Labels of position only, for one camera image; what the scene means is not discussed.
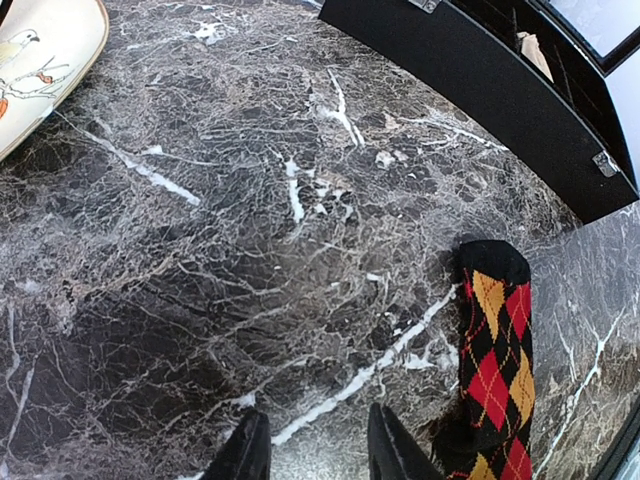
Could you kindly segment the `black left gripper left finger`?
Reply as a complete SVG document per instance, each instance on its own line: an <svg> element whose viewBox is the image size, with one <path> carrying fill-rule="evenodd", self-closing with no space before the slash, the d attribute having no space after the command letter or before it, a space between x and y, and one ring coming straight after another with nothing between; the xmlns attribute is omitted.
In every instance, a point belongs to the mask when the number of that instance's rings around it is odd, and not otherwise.
<svg viewBox="0 0 640 480"><path fill-rule="evenodd" d="M218 450L203 480L268 480L271 433L268 416L250 409Z"/></svg>

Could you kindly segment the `tan brown sock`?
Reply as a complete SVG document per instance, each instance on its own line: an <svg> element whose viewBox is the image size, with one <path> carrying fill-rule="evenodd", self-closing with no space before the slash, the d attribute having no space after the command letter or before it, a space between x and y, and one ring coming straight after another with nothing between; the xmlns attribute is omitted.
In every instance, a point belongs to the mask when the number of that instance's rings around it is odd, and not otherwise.
<svg viewBox="0 0 640 480"><path fill-rule="evenodd" d="M554 82L551 70L544 56L536 34L521 31L517 33L520 53L526 57L542 74Z"/></svg>

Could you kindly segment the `black argyle sock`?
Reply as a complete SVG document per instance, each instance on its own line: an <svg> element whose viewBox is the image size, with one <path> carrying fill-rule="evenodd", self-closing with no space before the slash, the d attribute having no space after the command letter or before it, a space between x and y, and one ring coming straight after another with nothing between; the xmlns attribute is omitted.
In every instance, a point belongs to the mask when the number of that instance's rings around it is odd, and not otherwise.
<svg viewBox="0 0 640 480"><path fill-rule="evenodd" d="M511 244L460 245L464 299L459 404L433 441L447 479L529 479L533 475L530 266Z"/></svg>

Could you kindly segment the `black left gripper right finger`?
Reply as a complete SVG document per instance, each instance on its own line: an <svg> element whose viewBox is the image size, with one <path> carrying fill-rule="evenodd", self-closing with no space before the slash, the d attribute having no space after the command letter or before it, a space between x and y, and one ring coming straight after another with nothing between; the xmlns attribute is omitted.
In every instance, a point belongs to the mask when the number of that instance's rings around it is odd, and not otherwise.
<svg viewBox="0 0 640 480"><path fill-rule="evenodd" d="M367 445L371 480L444 478L388 406L371 405Z"/></svg>

